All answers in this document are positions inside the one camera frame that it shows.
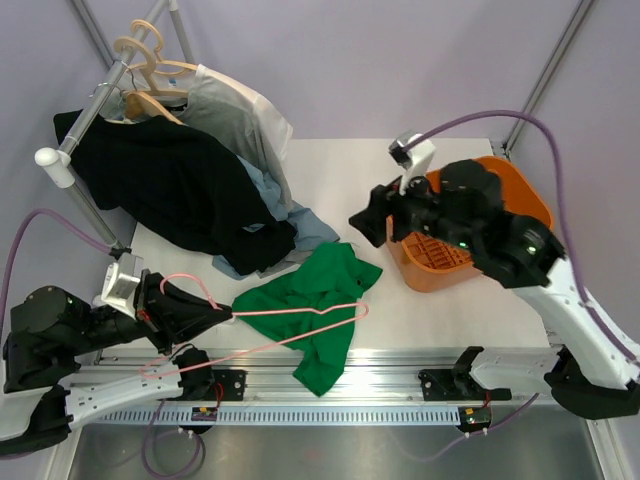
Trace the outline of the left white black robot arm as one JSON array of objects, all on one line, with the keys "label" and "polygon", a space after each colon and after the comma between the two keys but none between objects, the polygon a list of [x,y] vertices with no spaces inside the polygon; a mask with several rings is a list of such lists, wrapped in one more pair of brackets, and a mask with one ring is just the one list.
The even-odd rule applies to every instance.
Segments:
[{"label": "left white black robot arm", "polygon": [[[123,309],[92,307],[71,293],[45,286],[12,308],[1,357],[1,453],[18,456],[64,442],[79,427],[151,400],[199,400],[214,387],[206,353],[174,348],[232,316],[229,306],[191,295],[159,273],[144,272]],[[162,366],[110,383],[66,388],[78,357],[148,339]]]}]

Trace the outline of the green t shirt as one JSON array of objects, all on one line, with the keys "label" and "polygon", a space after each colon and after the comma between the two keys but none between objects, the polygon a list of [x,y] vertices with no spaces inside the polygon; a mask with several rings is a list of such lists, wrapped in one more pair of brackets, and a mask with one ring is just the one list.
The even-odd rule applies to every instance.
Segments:
[{"label": "green t shirt", "polygon": [[232,310],[272,341],[303,353],[293,377],[317,397],[344,372],[354,336],[353,305],[383,270],[356,257],[348,243],[319,246],[295,271],[239,295]]}]

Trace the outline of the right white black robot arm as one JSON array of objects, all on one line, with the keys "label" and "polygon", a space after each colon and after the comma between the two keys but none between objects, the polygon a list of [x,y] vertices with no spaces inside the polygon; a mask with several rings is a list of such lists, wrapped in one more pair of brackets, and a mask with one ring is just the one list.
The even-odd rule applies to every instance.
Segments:
[{"label": "right white black robot arm", "polygon": [[406,188],[399,179],[378,185],[349,223],[374,247],[421,233],[466,250],[558,335],[559,347],[540,354],[467,348],[452,369],[460,395],[544,394],[588,420],[638,414],[638,345],[603,331],[612,324],[579,289],[567,249],[539,219],[507,210],[501,179],[479,161],[446,165],[436,184],[415,177]]}]

